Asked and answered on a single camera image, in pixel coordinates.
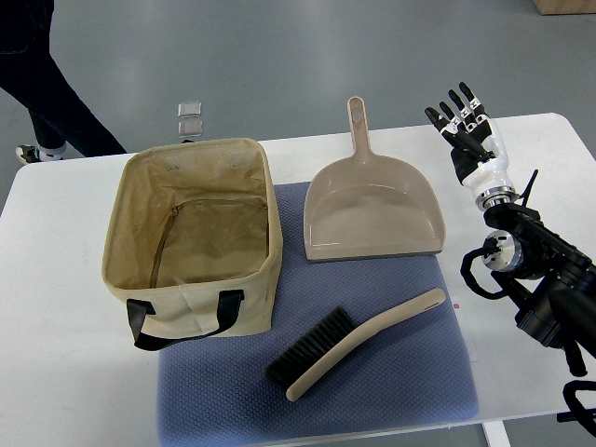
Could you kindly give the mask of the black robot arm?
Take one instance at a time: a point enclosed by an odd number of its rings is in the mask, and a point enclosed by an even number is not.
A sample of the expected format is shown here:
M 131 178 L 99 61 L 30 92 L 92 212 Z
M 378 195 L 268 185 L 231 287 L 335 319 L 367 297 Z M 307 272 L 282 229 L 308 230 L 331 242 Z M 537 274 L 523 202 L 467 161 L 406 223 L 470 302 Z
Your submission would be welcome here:
M 460 274 L 485 299 L 509 298 L 518 308 L 519 329 L 545 347 L 563 350 L 574 379 L 563 387 L 568 410 L 557 419 L 576 421 L 593 434 L 595 411 L 577 394 L 595 389 L 582 356 L 595 352 L 595 266 L 544 226 L 527 206 L 529 194 L 516 195 L 511 186 L 481 189 L 477 205 L 493 231 L 464 256 Z

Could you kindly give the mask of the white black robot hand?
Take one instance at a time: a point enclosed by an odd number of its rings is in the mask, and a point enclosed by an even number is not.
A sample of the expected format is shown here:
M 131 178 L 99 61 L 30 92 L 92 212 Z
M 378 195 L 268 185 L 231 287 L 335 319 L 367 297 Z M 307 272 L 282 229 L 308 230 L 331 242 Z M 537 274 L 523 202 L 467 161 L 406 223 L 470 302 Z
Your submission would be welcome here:
M 516 201 L 518 194 L 508 177 L 508 153 L 495 122 L 466 83 L 448 95 L 452 105 L 441 102 L 438 109 L 428 107 L 425 114 L 452 147 L 458 181 L 481 211 Z

